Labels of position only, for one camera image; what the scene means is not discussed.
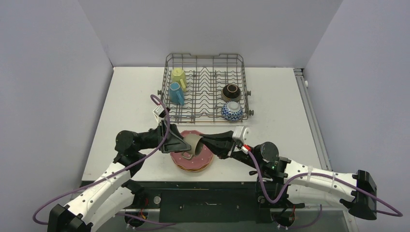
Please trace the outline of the small grey cup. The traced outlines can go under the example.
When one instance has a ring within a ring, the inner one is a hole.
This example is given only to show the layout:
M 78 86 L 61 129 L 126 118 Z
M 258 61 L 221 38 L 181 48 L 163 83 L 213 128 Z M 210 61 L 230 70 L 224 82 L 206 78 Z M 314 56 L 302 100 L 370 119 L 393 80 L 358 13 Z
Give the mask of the small grey cup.
M 202 136 L 189 133 L 184 137 L 184 142 L 191 146 L 191 149 L 185 151 L 181 154 L 181 156 L 186 160 L 191 160 L 193 157 L 198 156 L 203 148 L 203 144 L 201 142 Z

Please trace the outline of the orange patterned small bowl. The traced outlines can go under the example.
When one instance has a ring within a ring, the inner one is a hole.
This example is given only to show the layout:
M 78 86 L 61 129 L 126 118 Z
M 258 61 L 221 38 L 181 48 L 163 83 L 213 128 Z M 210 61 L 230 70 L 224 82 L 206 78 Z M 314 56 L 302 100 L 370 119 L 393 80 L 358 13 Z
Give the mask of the orange patterned small bowl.
M 237 122 L 243 117 L 243 108 L 239 103 L 229 101 L 223 105 L 221 115 L 227 121 Z

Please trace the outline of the blue handled white mug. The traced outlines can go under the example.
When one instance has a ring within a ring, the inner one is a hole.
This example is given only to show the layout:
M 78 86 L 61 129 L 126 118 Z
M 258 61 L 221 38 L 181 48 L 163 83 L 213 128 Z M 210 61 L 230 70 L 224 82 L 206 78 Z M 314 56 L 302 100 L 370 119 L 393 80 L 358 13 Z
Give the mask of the blue handled white mug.
M 185 97 L 184 97 L 182 87 L 177 82 L 173 82 L 169 85 L 169 97 L 170 97 L 170 102 L 173 104 L 179 104 L 179 105 L 185 104 Z

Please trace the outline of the dark brown glazed bowl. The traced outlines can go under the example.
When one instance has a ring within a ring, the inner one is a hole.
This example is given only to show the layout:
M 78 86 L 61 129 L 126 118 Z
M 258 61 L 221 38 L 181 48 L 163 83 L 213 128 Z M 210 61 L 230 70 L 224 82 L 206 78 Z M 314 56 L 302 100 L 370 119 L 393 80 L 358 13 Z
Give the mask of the dark brown glazed bowl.
M 241 90 L 235 84 L 227 84 L 221 90 L 221 98 L 225 102 L 239 102 L 241 98 Z

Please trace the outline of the grey wire dish rack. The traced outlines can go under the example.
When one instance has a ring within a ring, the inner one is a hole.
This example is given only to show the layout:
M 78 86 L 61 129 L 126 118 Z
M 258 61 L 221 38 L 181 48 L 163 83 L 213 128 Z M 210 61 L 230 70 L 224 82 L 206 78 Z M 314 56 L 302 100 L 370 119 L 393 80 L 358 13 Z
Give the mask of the grey wire dish rack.
M 181 68 L 188 83 L 185 104 L 174 104 L 170 100 L 171 73 Z M 225 123 L 221 110 L 226 103 L 222 98 L 225 86 L 234 84 L 240 91 L 239 105 L 242 107 L 243 122 L 254 114 L 249 107 L 251 91 L 247 88 L 243 57 L 240 54 L 192 55 L 170 53 L 165 59 L 162 87 L 158 90 L 161 100 L 171 109 L 172 123 Z

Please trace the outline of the yellow green mug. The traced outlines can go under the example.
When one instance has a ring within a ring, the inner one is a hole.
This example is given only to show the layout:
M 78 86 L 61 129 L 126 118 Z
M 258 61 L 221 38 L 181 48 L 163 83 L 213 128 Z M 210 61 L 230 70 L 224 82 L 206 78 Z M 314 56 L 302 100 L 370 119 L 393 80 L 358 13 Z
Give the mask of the yellow green mug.
M 171 71 L 171 79 L 172 82 L 179 83 L 182 88 L 182 91 L 186 92 L 188 84 L 185 71 L 182 68 L 174 68 Z

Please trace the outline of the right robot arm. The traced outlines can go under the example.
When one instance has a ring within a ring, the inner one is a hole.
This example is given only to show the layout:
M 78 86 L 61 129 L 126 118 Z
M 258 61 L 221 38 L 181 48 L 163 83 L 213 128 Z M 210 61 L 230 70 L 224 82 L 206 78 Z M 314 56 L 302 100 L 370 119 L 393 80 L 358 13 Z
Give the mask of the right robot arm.
M 200 136 L 200 142 L 220 159 L 232 158 L 255 168 L 260 192 L 272 206 L 329 205 L 361 219 L 377 218 L 377 188 L 366 171 L 340 174 L 303 165 L 281 157 L 272 142 L 249 146 L 233 131 Z

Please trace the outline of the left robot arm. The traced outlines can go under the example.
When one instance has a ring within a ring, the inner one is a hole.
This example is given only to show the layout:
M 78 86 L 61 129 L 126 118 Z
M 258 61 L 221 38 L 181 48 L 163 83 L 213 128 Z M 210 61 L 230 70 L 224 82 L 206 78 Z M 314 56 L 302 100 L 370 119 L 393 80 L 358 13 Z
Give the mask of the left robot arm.
M 123 130 L 116 136 L 117 156 L 103 174 L 78 197 L 65 206 L 57 204 L 49 213 L 49 232 L 95 232 L 122 209 L 140 207 L 143 188 L 132 180 L 141 169 L 146 155 L 143 149 L 163 153 L 192 149 L 178 132 L 176 125 L 165 121 L 156 129 L 136 133 Z

